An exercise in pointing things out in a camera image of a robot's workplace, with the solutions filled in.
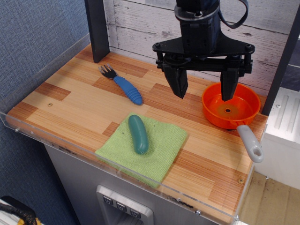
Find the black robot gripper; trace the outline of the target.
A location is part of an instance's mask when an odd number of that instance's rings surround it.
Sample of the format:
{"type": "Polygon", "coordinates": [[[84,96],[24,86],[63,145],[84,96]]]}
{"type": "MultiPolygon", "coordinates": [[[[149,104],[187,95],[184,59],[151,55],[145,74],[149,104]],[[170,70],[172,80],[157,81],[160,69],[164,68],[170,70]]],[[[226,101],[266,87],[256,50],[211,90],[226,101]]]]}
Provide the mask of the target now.
{"type": "Polygon", "coordinates": [[[175,7],[181,37],[157,42],[152,47],[157,53],[157,67],[164,71],[174,95],[182,99],[188,88],[186,70],[221,72],[223,101],[233,98],[239,76],[252,73],[255,47],[225,36],[219,11],[219,7],[175,7]]]}

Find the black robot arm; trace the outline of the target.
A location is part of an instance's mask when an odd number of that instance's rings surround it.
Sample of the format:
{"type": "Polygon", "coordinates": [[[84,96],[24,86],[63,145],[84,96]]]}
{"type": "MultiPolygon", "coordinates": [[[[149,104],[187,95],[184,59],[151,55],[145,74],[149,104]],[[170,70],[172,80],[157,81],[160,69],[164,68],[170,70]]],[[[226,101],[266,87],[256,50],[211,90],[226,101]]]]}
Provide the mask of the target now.
{"type": "Polygon", "coordinates": [[[233,98],[238,80],[252,72],[252,44],[231,39],[221,31],[226,24],[218,0],[178,0],[174,8],[181,37],[157,42],[157,67],[173,91],[184,98],[188,88],[187,71],[220,72],[223,101],[233,98]]]}

